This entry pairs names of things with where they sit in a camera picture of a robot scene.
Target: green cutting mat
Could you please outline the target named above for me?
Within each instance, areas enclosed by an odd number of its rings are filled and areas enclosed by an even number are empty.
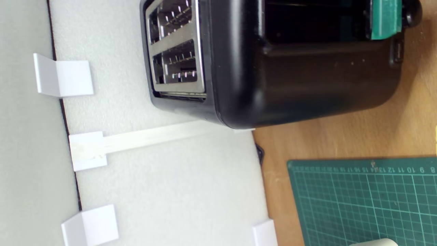
[[[306,246],[437,245],[437,158],[287,165]]]

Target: white plastic strip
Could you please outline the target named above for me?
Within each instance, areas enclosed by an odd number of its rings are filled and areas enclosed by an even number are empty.
[[[103,137],[102,132],[70,135],[74,171],[107,165],[106,154],[140,148],[212,132],[232,132],[231,128],[199,120],[166,127]]]
[[[277,246],[276,231],[272,219],[253,227],[256,246]]]
[[[118,239],[114,205],[82,211],[61,224],[65,246],[95,246]]]
[[[88,61],[53,61],[33,54],[38,93],[68,97],[94,94]]]

